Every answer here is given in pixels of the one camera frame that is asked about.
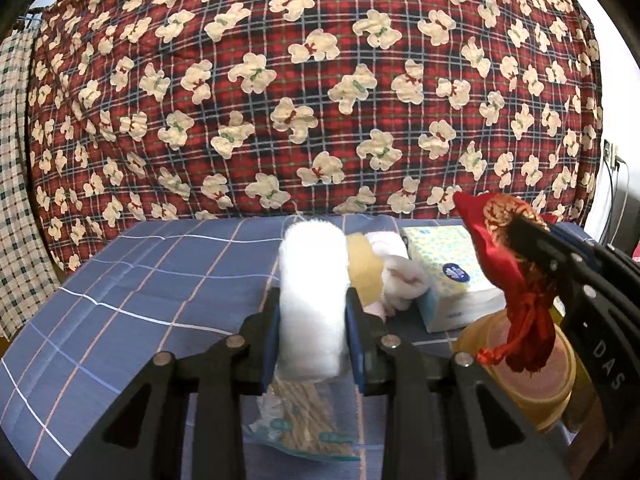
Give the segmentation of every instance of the triangular cutout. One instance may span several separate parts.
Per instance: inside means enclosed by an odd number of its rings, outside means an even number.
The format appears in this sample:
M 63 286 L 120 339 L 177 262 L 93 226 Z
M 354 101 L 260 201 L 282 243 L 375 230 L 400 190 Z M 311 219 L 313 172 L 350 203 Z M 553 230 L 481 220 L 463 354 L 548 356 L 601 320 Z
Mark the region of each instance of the triangular cutout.
M 151 384 L 140 388 L 120 412 L 116 420 L 104 432 L 103 440 L 108 444 L 135 449 L 140 441 L 142 422 L 145 420 L 146 406 L 151 397 Z
M 484 384 L 476 387 L 476 396 L 484 419 L 489 446 L 492 449 L 502 449 L 524 441 L 524 434 L 518 425 Z

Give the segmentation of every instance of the pink lid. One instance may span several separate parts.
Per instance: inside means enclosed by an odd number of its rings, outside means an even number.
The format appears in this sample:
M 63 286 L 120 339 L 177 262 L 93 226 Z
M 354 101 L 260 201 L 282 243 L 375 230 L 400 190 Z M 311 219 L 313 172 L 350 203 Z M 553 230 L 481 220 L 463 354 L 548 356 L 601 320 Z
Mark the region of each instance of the pink lid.
M 487 346 L 495 348 L 507 342 L 510 323 L 503 317 L 493 325 L 487 334 Z M 529 372 L 516 373 L 503 361 L 494 366 L 500 384 L 523 397 L 529 399 L 549 399 L 556 396 L 569 380 L 569 359 L 566 355 L 564 342 L 556 337 L 554 349 L 549 361 L 542 370 L 531 374 Z

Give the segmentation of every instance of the electrical outlet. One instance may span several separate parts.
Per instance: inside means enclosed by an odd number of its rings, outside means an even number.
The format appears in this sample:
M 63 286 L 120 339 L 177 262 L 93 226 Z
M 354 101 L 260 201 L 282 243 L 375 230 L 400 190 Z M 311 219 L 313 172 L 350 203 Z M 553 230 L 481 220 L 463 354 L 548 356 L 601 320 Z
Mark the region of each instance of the electrical outlet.
M 607 139 L 604 139 L 602 145 L 602 157 L 604 159 L 605 164 L 607 164 L 610 168 L 616 167 L 616 155 L 618 149 L 613 142 L 610 142 Z

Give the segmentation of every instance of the tissue box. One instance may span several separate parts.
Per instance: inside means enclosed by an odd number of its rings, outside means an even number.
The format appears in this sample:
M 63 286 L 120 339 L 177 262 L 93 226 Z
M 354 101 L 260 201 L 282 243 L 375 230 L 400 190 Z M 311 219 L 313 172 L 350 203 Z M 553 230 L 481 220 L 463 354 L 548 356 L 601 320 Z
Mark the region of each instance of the tissue box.
M 482 273 L 464 227 L 407 227 L 403 235 L 409 257 L 433 280 L 416 300 L 427 332 L 460 328 L 504 308 L 504 294 Z

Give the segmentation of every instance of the red pouch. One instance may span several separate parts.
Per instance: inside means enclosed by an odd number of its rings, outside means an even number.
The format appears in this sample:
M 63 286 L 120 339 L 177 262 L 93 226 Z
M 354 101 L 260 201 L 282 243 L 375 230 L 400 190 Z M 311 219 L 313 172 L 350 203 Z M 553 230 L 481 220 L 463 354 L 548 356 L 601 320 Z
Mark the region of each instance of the red pouch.
M 487 279 L 504 291 L 511 322 L 507 342 L 494 349 L 482 348 L 476 360 L 495 365 L 505 359 L 514 372 L 537 372 L 554 347 L 556 329 L 549 309 L 556 284 L 540 268 L 509 247 L 507 225 L 523 215 L 548 230 L 553 215 L 541 216 L 523 200 L 507 194 L 471 196 L 455 193 L 453 202 L 471 235 L 478 262 Z

